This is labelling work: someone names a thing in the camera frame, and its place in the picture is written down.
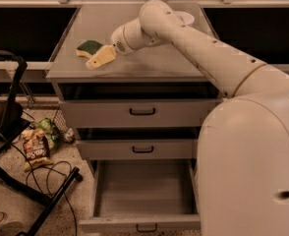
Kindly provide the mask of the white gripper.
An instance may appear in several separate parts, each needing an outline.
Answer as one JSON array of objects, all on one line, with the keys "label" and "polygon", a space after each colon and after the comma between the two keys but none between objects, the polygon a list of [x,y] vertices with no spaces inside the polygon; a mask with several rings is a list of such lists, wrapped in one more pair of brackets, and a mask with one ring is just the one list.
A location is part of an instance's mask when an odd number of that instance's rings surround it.
[{"label": "white gripper", "polygon": [[134,40],[136,29],[128,24],[122,25],[113,31],[111,44],[103,45],[86,62],[88,69],[93,70],[116,59],[116,52],[121,55],[128,55],[136,51]]}]

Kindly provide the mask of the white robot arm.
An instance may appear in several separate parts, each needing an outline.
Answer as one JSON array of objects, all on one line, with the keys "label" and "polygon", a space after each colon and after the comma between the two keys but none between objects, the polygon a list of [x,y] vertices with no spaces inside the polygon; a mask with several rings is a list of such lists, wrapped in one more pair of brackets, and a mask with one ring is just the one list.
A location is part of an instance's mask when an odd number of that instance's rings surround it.
[{"label": "white robot arm", "polygon": [[198,141],[202,236],[289,236],[289,75],[150,0],[111,35],[126,55],[171,43],[225,97]]}]

